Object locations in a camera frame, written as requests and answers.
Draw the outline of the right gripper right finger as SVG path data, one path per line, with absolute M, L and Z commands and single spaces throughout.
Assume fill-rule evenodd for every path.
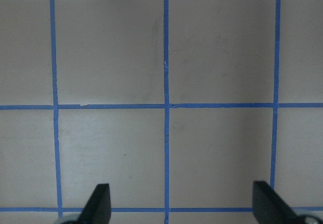
M 299 223 L 298 215 L 265 181 L 254 181 L 252 211 L 259 224 Z

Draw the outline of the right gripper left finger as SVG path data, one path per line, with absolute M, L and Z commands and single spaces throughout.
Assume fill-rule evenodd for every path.
M 108 224 L 111 219 L 109 184 L 98 184 L 77 219 L 77 223 Z

